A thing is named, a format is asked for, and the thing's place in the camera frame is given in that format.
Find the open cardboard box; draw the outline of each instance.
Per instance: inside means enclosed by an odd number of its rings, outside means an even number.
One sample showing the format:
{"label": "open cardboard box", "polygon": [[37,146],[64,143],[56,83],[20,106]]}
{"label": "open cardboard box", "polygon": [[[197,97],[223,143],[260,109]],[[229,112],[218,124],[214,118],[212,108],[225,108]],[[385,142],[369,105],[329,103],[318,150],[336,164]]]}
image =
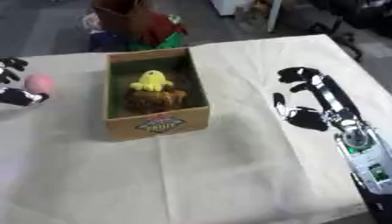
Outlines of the open cardboard box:
{"label": "open cardboard box", "polygon": [[[158,70],[176,88],[188,93],[182,109],[141,115],[124,107],[130,83],[149,70]],[[175,134],[207,127],[209,104],[187,48],[115,53],[108,56],[104,120],[113,140]]]}

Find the white table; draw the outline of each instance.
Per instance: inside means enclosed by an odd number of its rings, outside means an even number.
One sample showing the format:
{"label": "white table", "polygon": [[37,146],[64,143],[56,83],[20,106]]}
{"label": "white table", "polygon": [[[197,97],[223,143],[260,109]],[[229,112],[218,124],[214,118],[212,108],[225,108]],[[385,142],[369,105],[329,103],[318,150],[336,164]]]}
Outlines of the white table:
{"label": "white table", "polygon": [[0,113],[0,223],[314,224],[366,211],[334,130],[290,126],[272,107],[276,91],[317,105],[276,74],[316,67],[392,137],[392,98],[328,37],[200,45],[192,55],[210,127],[120,143],[104,140],[105,54],[29,58],[28,73],[50,74],[58,90],[40,108]]}

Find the box logo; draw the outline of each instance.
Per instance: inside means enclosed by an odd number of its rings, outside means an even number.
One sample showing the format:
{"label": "box logo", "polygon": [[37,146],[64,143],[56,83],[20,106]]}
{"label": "box logo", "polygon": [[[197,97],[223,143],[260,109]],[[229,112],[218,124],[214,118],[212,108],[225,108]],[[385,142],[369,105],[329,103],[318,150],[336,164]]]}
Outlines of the box logo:
{"label": "box logo", "polygon": [[149,121],[137,126],[137,130],[145,130],[150,133],[163,134],[167,131],[173,130],[179,125],[185,123],[184,120],[175,117],[164,117],[162,115],[153,116]]}

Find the robotic hand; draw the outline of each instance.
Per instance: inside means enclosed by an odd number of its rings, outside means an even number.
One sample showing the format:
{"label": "robotic hand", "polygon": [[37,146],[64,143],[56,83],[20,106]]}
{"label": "robotic hand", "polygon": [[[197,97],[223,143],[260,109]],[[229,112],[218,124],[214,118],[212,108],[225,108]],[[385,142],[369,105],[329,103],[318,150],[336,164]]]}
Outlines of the robotic hand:
{"label": "robotic hand", "polygon": [[[0,83],[10,84],[12,81],[20,81],[20,77],[12,70],[23,72],[28,62],[17,58],[0,59]],[[30,94],[19,88],[0,88],[0,102],[16,106],[27,107],[37,102],[43,102],[49,98],[48,94]]]}
{"label": "robotic hand", "polygon": [[290,91],[309,90],[323,108],[287,108],[284,96],[276,93],[278,114],[295,126],[327,130],[328,124],[339,130],[334,140],[350,166],[351,177],[367,203],[369,211],[381,223],[392,223],[392,148],[367,122],[334,79],[319,70],[291,67],[278,72],[283,83],[299,82]]}

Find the pink ball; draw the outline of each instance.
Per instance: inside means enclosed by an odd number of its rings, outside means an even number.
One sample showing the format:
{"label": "pink ball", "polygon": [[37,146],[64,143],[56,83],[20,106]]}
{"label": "pink ball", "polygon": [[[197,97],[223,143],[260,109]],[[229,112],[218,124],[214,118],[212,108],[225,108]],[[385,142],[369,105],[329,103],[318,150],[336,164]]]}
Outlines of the pink ball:
{"label": "pink ball", "polygon": [[32,94],[50,94],[54,91],[54,82],[44,74],[32,74],[27,77],[24,87]]}

